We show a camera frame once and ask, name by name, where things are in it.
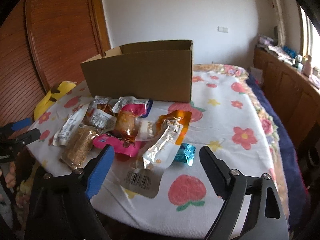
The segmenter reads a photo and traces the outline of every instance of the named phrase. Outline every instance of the pink bag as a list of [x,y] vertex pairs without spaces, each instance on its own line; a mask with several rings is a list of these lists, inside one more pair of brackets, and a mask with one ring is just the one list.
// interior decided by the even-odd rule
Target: pink bag
[[131,142],[128,140],[120,140],[106,134],[101,134],[93,140],[93,146],[98,149],[103,149],[109,144],[115,149],[115,153],[122,153],[130,157],[135,157],[143,142]]

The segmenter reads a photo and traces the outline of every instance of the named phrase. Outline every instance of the blue gripper pad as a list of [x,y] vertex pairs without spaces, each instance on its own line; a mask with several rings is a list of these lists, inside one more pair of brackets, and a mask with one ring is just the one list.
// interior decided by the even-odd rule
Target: blue gripper pad
[[91,199],[94,195],[98,194],[102,183],[109,172],[114,157],[115,151],[113,147],[110,145],[106,145],[96,159],[90,160],[90,162],[95,160],[98,161],[98,163],[93,168],[93,171],[91,172],[87,180],[87,189],[85,191],[85,194],[88,199]]
[[18,131],[18,130],[25,128],[26,126],[29,126],[31,124],[32,124],[31,118],[25,118],[23,120],[20,120],[20,121],[13,123],[11,130]]

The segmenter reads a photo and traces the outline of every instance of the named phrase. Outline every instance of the yellow star print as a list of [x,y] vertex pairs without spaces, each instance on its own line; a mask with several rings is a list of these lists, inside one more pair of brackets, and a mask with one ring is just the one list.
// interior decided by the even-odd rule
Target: yellow star print
[[219,149],[222,149],[221,144],[219,143],[219,141],[210,141],[208,147],[213,151],[216,152]]
[[215,99],[209,99],[208,104],[213,105],[213,106],[219,106],[221,105],[217,100]]
[[135,195],[138,195],[137,193],[132,192],[131,190],[128,190],[126,188],[124,189],[124,192],[127,194],[129,199],[133,199]]
[[42,163],[41,163],[41,166],[45,169],[47,167],[47,164],[48,164],[48,161],[47,160],[44,160]]

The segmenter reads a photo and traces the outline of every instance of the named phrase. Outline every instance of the snack package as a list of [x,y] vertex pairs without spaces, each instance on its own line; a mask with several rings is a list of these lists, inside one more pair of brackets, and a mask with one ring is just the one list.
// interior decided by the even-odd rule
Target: snack package
[[148,120],[140,120],[138,134],[134,141],[151,141],[154,138],[154,123]]
[[98,149],[103,149],[107,144],[113,146],[115,153],[135,157],[138,154],[142,142],[132,142],[125,139],[120,140],[107,134],[101,134],[93,139],[93,146]]
[[148,142],[141,151],[144,151],[144,168],[152,170],[154,166],[165,170],[173,162],[179,146],[175,144],[182,125],[177,120],[165,120],[161,126],[161,131],[154,140]]
[[116,123],[115,114],[108,104],[110,97],[95,96],[86,113],[87,122],[97,128],[112,130]]
[[195,157],[196,148],[188,143],[181,143],[181,146],[174,158],[175,162],[186,163],[190,167],[193,164],[193,158]]
[[191,112],[181,110],[162,115],[152,141],[142,147],[136,158],[128,161],[129,168],[119,172],[120,185],[148,198],[159,191],[162,175],[173,162],[188,130]]
[[128,104],[119,112],[116,125],[112,131],[116,137],[123,137],[134,141],[139,131],[137,118],[146,112],[145,104]]
[[77,111],[70,114],[65,124],[60,130],[56,132],[53,137],[52,144],[55,146],[67,145],[70,138],[74,134],[75,130],[78,128],[79,124],[82,122],[89,104],[80,106]]
[[97,128],[81,123],[65,151],[61,154],[60,159],[72,170],[79,168],[86,160],[96,136],[98,136]]
[[140,105],[144,104],[146,106],[146,112],[142,114],[140,117],[145,118],[149,115],[150,109],[153,104],[153,100],[148,99],[137,99],[135,97],[120,97],[119,101],[113,106],[112,111],[114,113],[119,113],[120,110],[128,104]]

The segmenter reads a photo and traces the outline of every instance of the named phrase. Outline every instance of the barcode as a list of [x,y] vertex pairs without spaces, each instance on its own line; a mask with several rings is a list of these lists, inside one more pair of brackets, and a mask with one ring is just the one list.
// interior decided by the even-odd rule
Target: barcode
[[133,171],[128,171],[127,177],[124,179],[127,183],[135,185],[143,189],[150,189],[150,177],[135,173]]

